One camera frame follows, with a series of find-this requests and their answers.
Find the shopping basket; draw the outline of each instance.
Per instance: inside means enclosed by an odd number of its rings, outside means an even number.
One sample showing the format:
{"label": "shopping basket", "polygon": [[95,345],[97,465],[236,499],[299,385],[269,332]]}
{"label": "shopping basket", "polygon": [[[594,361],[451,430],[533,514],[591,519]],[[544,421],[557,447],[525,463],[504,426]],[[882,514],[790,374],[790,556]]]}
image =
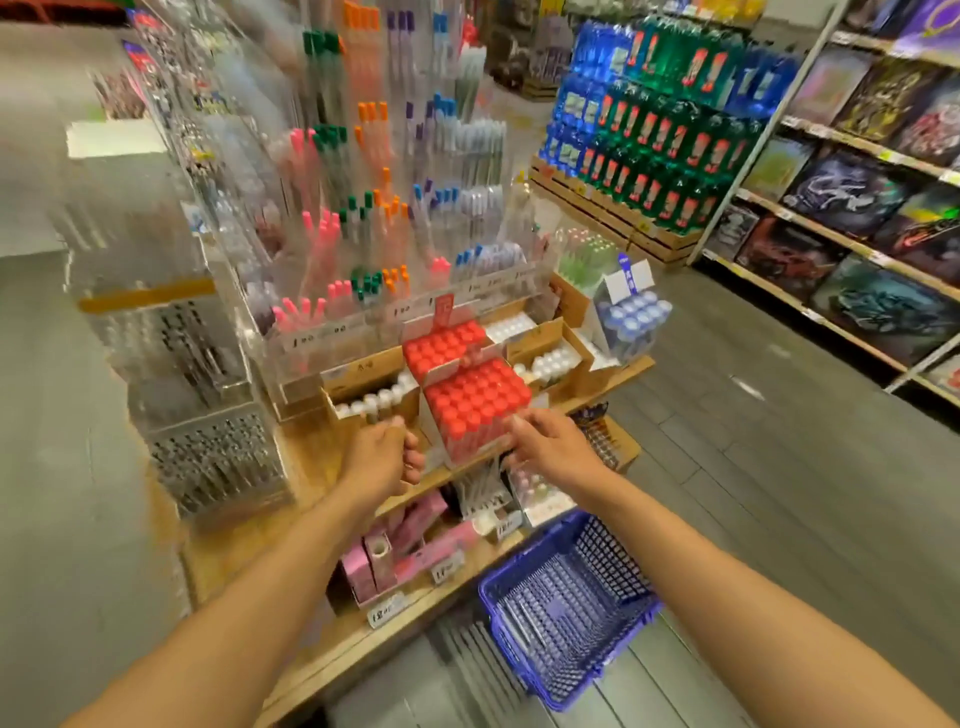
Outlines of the shopping basket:
{"label": "shopping basket", "polygon": [[515,675],[554,711],[569,708],[660,610],[623,545],[583,511],[489,572],[480,599]]}

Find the left hand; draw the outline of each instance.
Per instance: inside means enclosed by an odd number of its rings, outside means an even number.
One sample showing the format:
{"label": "left hand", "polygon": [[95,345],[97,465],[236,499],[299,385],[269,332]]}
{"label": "left hand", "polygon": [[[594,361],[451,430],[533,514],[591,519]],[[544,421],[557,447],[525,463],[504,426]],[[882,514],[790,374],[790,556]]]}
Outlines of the left hand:
{"label": "left hand", "polygon": [[340,465],[338,490],[348,489],[372,515],[388,497],[402,496],[408,483],[419,483],[425,464],[417,452],[417,436],[402,417],[393,417],[353,436]]}

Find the pink package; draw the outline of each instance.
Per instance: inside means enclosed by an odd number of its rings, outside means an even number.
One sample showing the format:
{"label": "pink package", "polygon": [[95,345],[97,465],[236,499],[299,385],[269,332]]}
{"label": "pink package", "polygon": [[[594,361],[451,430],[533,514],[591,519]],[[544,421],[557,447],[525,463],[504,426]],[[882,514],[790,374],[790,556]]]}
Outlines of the pink package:
{"label": "pink package", "polygon": [[407,509],[403,523],[391,535],[394,553],[403,556],[416,548],[423,533],[446,510],[446,501],[440,491],[430,491]]}
{"label": "pink package", "polygon": [[477,539],[480,534],[473,528],[473,522],[464,521],[450,530],[442,533],[423,548],[415,551],[404,559],[400,559],[394,569],[396,580],[401,584],[409,581],[421,571],[433,569],[447,556],[453,554],[458,548],[466,551]]}
{"label": "pink package", "polygon": [[373,585],[373,572],[370,568],[370,559],[363,544],[357,542],[343,555],[340,563],[344,566],[347,581],[353,589],[357,601],[364,602],[376,596],[376,587]]}
{"label": "pink package", "polygon": [[373,583],[376,585],[377,592],[382,594],[395,587],[394,550],[390,545],[387,534],[383,531],[368,533],[363,537],[363,545],[370,557]]}

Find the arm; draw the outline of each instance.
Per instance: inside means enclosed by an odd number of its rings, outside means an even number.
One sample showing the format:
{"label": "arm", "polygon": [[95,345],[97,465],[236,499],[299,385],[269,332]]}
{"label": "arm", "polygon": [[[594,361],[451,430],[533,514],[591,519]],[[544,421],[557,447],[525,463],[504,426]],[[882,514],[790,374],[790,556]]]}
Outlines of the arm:
{"label": "arm", "polygon": [[337,486],[66,728],[252,725],[341,554],[401,478],[419,481],[416,446],[400,418],[358,433]]}
{"label": "arm", "polygon": [[514,418],[516,451],[603,520],[727,686],[765,728],[956,728],[870,647],[714,546],[604,467],[567,417]]}

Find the right hand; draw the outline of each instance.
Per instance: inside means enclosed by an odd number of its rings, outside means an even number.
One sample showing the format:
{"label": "right hand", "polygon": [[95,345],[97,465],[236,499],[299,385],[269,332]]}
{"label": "right hand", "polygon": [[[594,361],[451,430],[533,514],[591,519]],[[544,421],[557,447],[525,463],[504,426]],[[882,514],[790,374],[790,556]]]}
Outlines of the right hand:
{"label": "right hand", "polygon": [[553,409],[525,409],[508,420],[507,429],[515,450],[504,465],[528,466],[596,514],[608,469],[573,420]]}

